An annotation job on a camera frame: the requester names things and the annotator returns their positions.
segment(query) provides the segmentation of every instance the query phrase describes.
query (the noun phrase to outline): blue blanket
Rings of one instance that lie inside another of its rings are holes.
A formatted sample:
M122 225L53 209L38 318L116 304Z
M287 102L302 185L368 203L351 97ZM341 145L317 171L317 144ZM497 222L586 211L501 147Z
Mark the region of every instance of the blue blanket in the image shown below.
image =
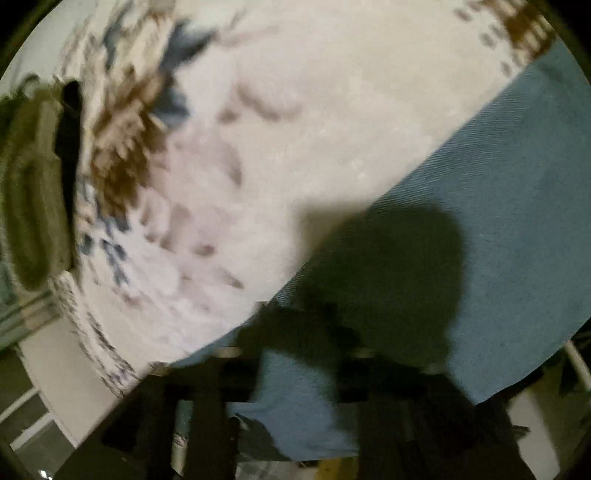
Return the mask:
M445 369L475 403L489 398L591 315L590 132L591 87L557 43L344 225L277 301L330 304L356 340ZM354 409L334 403L335 337L314 316L273 330L255 401L233 406L249 424L243 448L258 458L354 455Z

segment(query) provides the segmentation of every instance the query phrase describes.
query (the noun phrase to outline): cloth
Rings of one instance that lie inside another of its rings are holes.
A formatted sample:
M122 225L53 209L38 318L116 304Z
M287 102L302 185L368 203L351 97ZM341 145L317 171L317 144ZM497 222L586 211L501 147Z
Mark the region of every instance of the cloth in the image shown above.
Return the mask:
M425 368L443 360L476 403L519 381L591 313L590 108L591 88L558 42L335 235L277 301L300 307L316 290L368 347ZM431 220L441 235L424 227ZM442 315L432 315L438 307ZM233 408L264 426L265 436L247 432L245 443L260 451L264 438L268 455L292 459L354 455L355 412L332 403L332 340L313 321L274 326L278 340L264 353L254 402Z
M14 281L27 291L70 266L70 235L55 140L60 83L31 77L17 94L0 156L0 241Z
M0 350L60 313L46 282L70 262L60 161L53 153L60 91L59 84L51 89L32 76L0 102Z
M479 41L486 11L457 28L452 2L307 2L109 0L64 48L85 102L75 279L91 343L135 372L241 325L521 70Z

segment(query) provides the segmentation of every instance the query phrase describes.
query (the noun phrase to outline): black object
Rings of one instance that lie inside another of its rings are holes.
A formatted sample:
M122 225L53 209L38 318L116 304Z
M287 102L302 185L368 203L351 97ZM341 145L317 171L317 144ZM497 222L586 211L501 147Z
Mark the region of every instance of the black object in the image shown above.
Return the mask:
M230 480L235 476L239 421L226 415L226 402L248 401L256 362L209 358L168 370L156 367L66 461L56 480L172 480L177 403L194 409L184 478Z
M90 435L56 480L173 480L179 400L193 400L183 478L235 477L239 420L226 402L248 401L258 359L210 357L192 367L157 367ZM442 375L383 358L342 362L341 401L359 405L359 480L532 480L512 436L495 429ZM506 431L511 425L507 423Z

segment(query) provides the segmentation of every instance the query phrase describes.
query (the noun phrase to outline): white wall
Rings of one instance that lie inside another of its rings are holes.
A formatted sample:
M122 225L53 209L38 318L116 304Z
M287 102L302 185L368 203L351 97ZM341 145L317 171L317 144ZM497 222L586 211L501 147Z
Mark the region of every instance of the white wall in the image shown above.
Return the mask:
M80 348L72 327L59 319L20 344L31 381L66 435L80 443L113 407L116 397L105 386Z

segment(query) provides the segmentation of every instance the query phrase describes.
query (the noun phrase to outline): brown pattern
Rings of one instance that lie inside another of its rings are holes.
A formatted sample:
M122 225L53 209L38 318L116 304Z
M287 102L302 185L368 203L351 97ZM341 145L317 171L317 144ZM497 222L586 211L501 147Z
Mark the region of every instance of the brown pattern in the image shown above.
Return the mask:
M520 5L515 0L480 0L480 4L495 14L504 25L513 48L525 52L530 61L546 53L557 38L556 32L531 3ZM516 13L508 13L504 5L511 6ZM527 35L532 35L535 41L528 41Z
M149 179L148 157L164 147L166 128L149 114L164 86L164 76L137 81L130 68L116 92L106 95L93 128L90 162L90 179L106 215L125 217L126 207L137 202L138 186Z

